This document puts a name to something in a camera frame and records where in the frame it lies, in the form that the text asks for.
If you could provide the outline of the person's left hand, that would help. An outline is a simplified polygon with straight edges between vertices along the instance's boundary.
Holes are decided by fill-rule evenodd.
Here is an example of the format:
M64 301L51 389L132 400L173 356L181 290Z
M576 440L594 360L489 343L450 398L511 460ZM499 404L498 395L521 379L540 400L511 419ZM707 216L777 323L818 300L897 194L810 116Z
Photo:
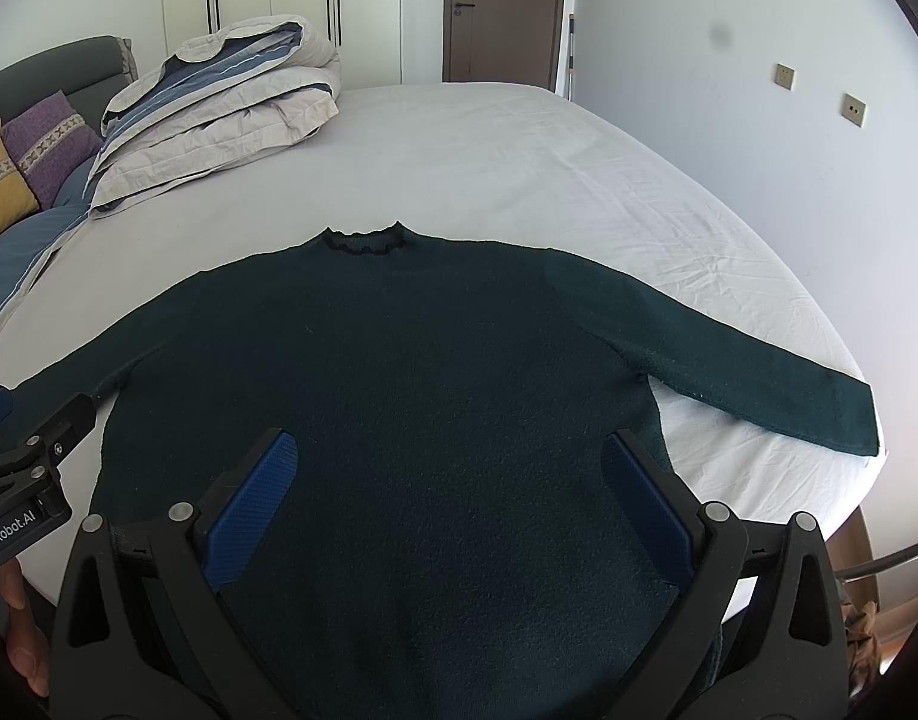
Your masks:
M49 695L49 644L38 628L22 566L10 559L0 566L0 635L13 669L38 697Z

